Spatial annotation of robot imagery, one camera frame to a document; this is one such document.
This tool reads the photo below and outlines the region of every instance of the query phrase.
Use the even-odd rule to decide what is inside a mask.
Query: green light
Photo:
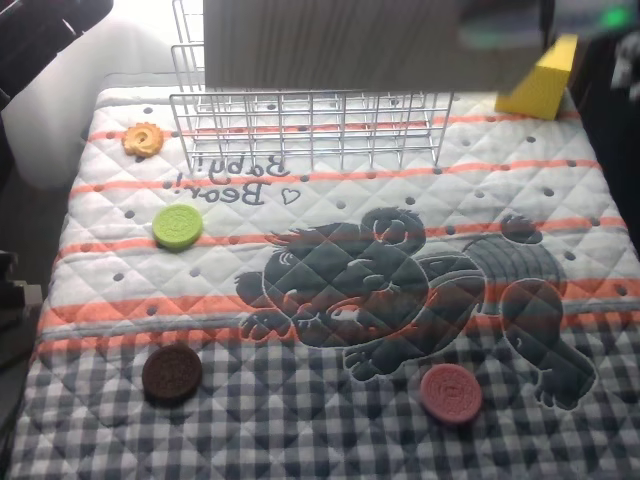
[[[602,14],[601,21],[607,28],[620,28],[631,21],[631,13],[624,7],[610,8]]]

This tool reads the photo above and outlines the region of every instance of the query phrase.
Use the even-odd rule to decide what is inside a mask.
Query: orange stripe
[[[567,315],[561,329],[571,327],[593,327],[595,325],[622,326],[629,323],[640,323],[640,312],[606,312],[582,313]],[[501,322],[497,316],[474,315],[463,330],[487,329],[500,330]],[[176,342],[186,344],[218,343],[263,343],[265,341],[292,342],[299,341],[295,329],[290,328],[283,337],[271,332],[265,339],[256,341],[241,336],[239,328],[224,327],[206,330],[169,330],[163,332],[130,333],[112,337],[83,337],[63,340],[45,340],[38,345],[38,353],[55,353],[79,350],[106,351],[118,348],[144,347],[148,345],[168,345]]]
[[[622,227],[626,228],[624,220],[620,217],[602,217],[599,219],[600,225],[605,227]],[[539,230],[549,232],[554,230],[568,230],[574,228],[592,228],[591,220],[584,217],[561,218],[557,220],[548,220],[546,222],[537,222],[536,227]],[[496,233],[500,232],[500,223],[476,223],[454,225],[456,234],[472,234],[472,233]],[[426,228],[425,234],[428,238],[446,237],[447,227]],[[208,235],[201,236],[195,243],[199,247],[216,247],[227,245],[246,245],[246,244],[265,244],[273,243],[277,239],[273,234],[252,234],[252,235],[234,235],[229,237],[211,237]],[[118,242],[93,242],[93,243],[73,243],[60,249],[56,257],[56,262],[69,255],[76,253],[106,253],[118,252],[122,250],[131,250],[134,248],[158,248],[156,242],[151,238],[132,238]]]
[[[401,178],[412,177],[416,175],[434,175],[434,174],[456,174],[472,171],[507,171],[507,170],[519,170],[522,168],[563,168],[568,166],[568,161],[575,162],[577,167],[588,168],[600,168],[600,165],[595,160],[522,160],[519,162],[513,162],[508,165],[496,165],[493,163],[465,163],[461,165],[454,165],[452,167],[425,167],[425,168],[411,168],[407,170],[399,171],[383,171],[383,172],[351,172],[351,173],[312,173],[310,175],[286,175],[284,177],[255,177],[255,176],[236,176],[227,177],[225,184],[213,183],[208,178],[199,180],[183,179],[180,182],[180,188],[186,187],[223,187],[226,185],[244,185],[250,182],[268,182],[268,183],[299,183],[304,177],[305,181],[338,181],[338,180],[366,180],[372,178],[372,174],[375,173],[375,178]],[[75,187],[71,190],[70,196],[79,195],[81,193],[89,192],[101,192],[103,190],[112,190],[115,188],[124,189],[164,189],[165,181],[128,181],[119,180],[114,182],[107,182],[101,184],[88,184]]]
[[[640,297],[640,279],[585,278],[566,282],[563,300],[590,300],[593,298],[620,298],[620,292]],[[496,302],[501,286],[487,292],[488,302]],[[53,307],[44,312],[41,328],[53,328],[71,323],[121,322],[149,316],[239,314],[255,311],[235,295],[183,296],[128,299],[117,302],[96,302],[82,305]]]
[[[433,123],[434,125],[444,125],[445,122],[445,118],[446,117],[435,117],[433,119]],[[566,112],[566,113],[561,113],[559,115],[559,118],[564,119],[564,118],[580,118],[580,114],[578,112]],[[535,120],[533,117],[528,117],[526,115],[520,115],[520,114],[494,114],[494,115],[450,115],[449,116],[449,123],[481,123],[481,122],[505,122],[505,121],[518,121],[518,120],[527,120],[527,119],[532,119]],[[409,127],[416,127],[416,128],[423,128],[427,126],[426,122],[379,122],[377,124],[376,129],[378,131],[381,130],[398,130],[398,129],[403,129],[406,128],[407,126]],[[341,127],[341,125],[339,124],[327,124],[327,125],[316,125],[314,126],[312,129],[309,129],[309,127],[307,125],[294,125],[294,126],[289,126],[289,127],[284,127],[283,131],[285,133],[288,132],[301,132],[300,127],[305,127],[307,128],[307,130],[303,130],[302,132],[309,132],[309,131],[314,131],[314,132],[323,132],[323,131],[338,131],[338,129]],[[345,125],[346,130],[348,131],[359,131],[359,130],[370,130],[371,129],[371,124],[369,123],[347,123]],[[273,126],[273,127],[256,127],[251,129],[252,132],[254,133],[279,133],[280,132],[280,127],[278,126]],[[169,138],[171,136],[171,134],[173,133],[170,130],[163,130],[163,135],[165,138]],[[190,131],[185,131],[184,134],[185,135],[195,135],[198,133],[219,133],[219,134],[247,134],[249,133],[249,129],[248,128],[242,128],[242,127],[238,127],[238,128],[201,128],[196,130],[195,132],[190,132]],[[96,140],[114,140],[114,139],[122,139],[124,138],[125,132],[124,131],[99,131],[99,132],[94,132],[92,133],[89,138],[88,141],[89,142],[93,142]]]

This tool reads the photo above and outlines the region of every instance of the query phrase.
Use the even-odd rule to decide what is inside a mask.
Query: metal wire rack
[[[438,163],[453,93],[206,89],[202,1],[174,0],[172,47],[182,93],[170,102],[193,175],[239,158],[300,173],[402,169]]]

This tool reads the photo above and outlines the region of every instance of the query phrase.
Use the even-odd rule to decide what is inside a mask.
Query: gingham pattern
[[[41,354],[11,478],[633,478],[640,332],[631,324],[563,338],[599,377],[572,412],[540,406],[535,370],[487,331],[366,383],[342,368],[339,350],[192,341],[203,382],[175,409],[151,407],[141,390],[162,335],[151,346]],[[463,365],[482,385],[469,427],[445,428],[420,404],[420,378],[441,362]]]
[[[497,120],[491,96],[456,96],[452,113],[459,120],[447,131],[438,169],[416,158],[406,168],[427,173],[274,183],[265,187],[264,205],[248,206],[209,203],[177,188],[185,168],[179,139],[168,136],[160,155],[137,162],[107,135],[141,121],[174,130],[169,91],[112,89],[99,98],[10,478],[636,476],[640,295],[633,282],[640,265],[575,116]],[[331,161],[319,161],[318,171],[336,173]],[[287,188],[301,192],[299,201],[283,202]],[[461,252],[470,237],[457,232],[459,225],[495,223],[507,214],[536,224],[568,222],[544,231],[542,245],[569,282],[596,279],[563,301],[562,329],[563,340],[594,364],[596,382],[574,410],[542,405],[534,396],[537,370],[514,353],[499,328],[467,329],[444,351],[364,383],[344,367],[340,349],[218,336],[216,328],[233,330],[243,314],[209,314],[204,301],[178,300],[235,295],[237,276],[262,271],[273,245],[195,246],[180,254],[154,249],[151,220],[175,202],[202,212],[205,235],[233,238],[358,224],[373,208],[411,205],[427,229],[446,227],[420,252],[426,256],[429,248],[431,254]],[[154,409],[144,401],[142,367],[159,345],[180,339],[202,359],[202,385],[183,406]],[[461,364],[482,386],[483,409],[467,427],[445,428],[420,404],[419,381],[441,362]]]

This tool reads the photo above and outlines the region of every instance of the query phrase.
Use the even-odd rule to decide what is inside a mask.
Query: heart symbol
[[[298,190],[292,190],[290,188],[282,189],[282,200],[285,205],[289,205],[290,203],[295,202],[300,198],[300,192]]]

